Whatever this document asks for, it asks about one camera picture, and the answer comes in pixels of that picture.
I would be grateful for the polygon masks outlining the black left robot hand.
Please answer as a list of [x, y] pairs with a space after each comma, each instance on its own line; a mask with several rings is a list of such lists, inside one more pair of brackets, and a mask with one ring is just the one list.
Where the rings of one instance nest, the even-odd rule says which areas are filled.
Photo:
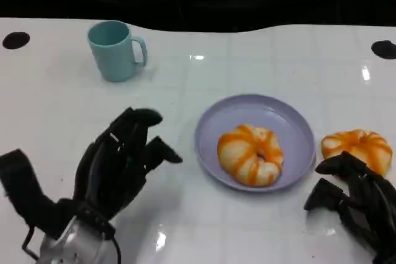
[[87, 203], [107, 220], [125, 209], [142, 190], [146, 176], [162, 162], [182, 158], [149, 127], [163, 120], [153, 109], [127, 108], [92, 142], [75, 174], [74, 200]]

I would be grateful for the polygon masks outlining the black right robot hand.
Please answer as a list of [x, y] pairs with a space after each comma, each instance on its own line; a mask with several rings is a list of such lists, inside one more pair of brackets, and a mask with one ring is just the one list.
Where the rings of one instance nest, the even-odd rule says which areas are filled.
[[319, 163], [316, 172], [339, 177], [348, 185], [349, 194], [321, 178], [304, 209], [336, 211], [347, 231], [375, 252], [373, 263], [395, 263], [394, 186], [346, 151]]

